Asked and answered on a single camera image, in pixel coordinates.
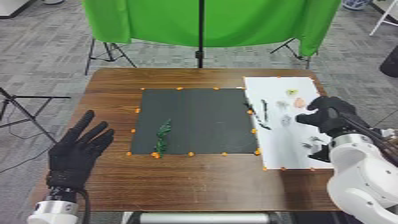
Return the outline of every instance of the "black mat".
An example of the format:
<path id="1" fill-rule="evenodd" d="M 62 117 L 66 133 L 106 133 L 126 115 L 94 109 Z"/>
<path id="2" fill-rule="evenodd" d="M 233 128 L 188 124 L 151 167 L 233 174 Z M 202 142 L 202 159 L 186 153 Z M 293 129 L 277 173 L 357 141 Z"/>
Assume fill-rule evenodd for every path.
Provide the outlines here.
<path id="1" fill-rule="evenodd" d="M 240 89 L 149 89 L 142 93 L 131 153 L 149 154 L 170 119 L 165 154 L 254 153 L 257 142 Z"/>

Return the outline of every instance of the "white paper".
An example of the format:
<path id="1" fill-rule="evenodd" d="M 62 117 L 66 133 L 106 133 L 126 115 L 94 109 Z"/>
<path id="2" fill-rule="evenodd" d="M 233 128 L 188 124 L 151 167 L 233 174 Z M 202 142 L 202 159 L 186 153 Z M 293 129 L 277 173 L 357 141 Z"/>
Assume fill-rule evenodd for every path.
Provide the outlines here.
<path id="1" fill-rule="evenodd" d="M 307 77 L 247 77 L 245 78 L 245 95 L 249 103 L 252 104 L 256 114 L 261 121 L 265 120 L 263 103 L 266 101 L 266 126 L 272 130 L 266 130 L 257 123 L 252 116 L 252 123 L 257 129 L 257 143 L 263 155 L 263 165 L 268 169 L 309 169 L 309 168 L 332 168 L 330 163 L 325 163 L 307 157 L 327 144 L 330 138 L 325 134 L 320 134 L 318 128 L 297 123 L 295 116 L 302 113 L 309 114 L 304 108 L 293 106 L 297 98 L 304 99 L 305 105 L 320 96 L 313 80 Z M 288 90 L 298 90 L 297 94 L 288 95 Z M 277 101 L 288 103 L 286 109 L 277 105 Z M 282 117 L 289 116 L 289 125 L 282 125 Z M 323 142 L 311 141 L 311 137 L 318 137 Z M 313 149 L 302 146 L 302 143 L 313 145 Z"/>

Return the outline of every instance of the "black glove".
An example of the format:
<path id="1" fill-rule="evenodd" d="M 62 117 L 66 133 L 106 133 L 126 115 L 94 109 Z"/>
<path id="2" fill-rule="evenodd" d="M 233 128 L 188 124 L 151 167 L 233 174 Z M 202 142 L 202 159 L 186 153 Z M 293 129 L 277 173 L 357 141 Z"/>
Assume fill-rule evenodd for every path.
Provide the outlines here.
<path id="1" fill-rule="evenodd" d="M 105 121 L 78 138 L 92 119 L 94 111 L 89 110 L 74 127 L 67 130 L 62 140 L 50 149 L 48 187 L 67 187 L 83 190 L 96 159 L 114 141 L 112 129 L 99 135 L 108 127 Z"/>
<path id="2" fill-rule="evenodd" d="M 321 96 L 314 99 L 307 106 L 307 110 L 318 111 L 311 114 L 297 115 L 297 122 L 318 127 L 320 133 L 327 133 L 330 137 L 346 131 L 355 131 L 355 128 L 346 122 L 346 118 L 359 123 L 366 128 L 368 123 L 357 116 L 357 109 L 337 97 Z"/>

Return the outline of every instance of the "green backdrop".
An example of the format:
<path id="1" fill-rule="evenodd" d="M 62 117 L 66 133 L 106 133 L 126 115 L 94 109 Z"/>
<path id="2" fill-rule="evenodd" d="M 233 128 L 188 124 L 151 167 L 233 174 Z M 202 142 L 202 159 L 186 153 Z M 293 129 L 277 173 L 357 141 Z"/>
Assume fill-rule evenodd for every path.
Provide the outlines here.
<path id="1" fill-rule="evenodd" d="M 206 0 L 204 46 L 233 47 L 300 40 L 311 56 L 341 0 Z M 83 0 L 94 38 L 131 38 L 197 46 L 199 0 Z"/>

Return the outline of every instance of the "gray carpet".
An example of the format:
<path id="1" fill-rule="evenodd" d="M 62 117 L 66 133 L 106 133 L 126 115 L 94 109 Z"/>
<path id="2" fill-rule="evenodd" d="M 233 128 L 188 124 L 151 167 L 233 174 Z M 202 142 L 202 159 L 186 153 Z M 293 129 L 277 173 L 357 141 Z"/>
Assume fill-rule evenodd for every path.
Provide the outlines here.
<path id="1" fill-rule="evenodd" d="M 368 36 L 380 14 L 371 8 L 364 12 L 339 10 L 330 32 L 313 58 L 311 69 L 318 74 L 330 95 L 343 97 L 357 106 L 362 118 L 375 124 L 398 109 L 398 80 L 378 72 L 378 65 L 398 44 L 398 28 L 382 25 Z M 55 100 L 39 117 L 57 138 L 64 132 L 73 109 L 83 94 L 89 77 L 82 76 L 90 29 L 85 22 L 80 0 L 62 5 L 34 3 L 21 15 L 0 20 L 0 86 L 23 95 L 71 96 Z M 206 67 L 211 68 L 304 68 L 286 49 L 273 55 L 279 44 L 206 50 Z M 135 41 L 122 49 L 138 67 L 195 67 L 194 48 Z M 94 61 L 90 72 L 101 66 L 128 66 L 121 59 L 106 64 Z M 41 100 L 23 101 L 34 110 Z M 7 110 L 5 118 L 18 119 L 19 113 Z M 378 127 L 398 127 L 398 114 Z M 37 134 L 30 124 L 12 127 L 23 137 Z M 26 140 L 0 129 L 0 170 L 30 158 L 46 149 L 48 139 Z M 46 155 L 0 174 L 0 223 L 25 223 L 30 213 L 28 194 L 46 167 Z M 92 223 L 117 223 L 119 214 L 94 215 Z"/>

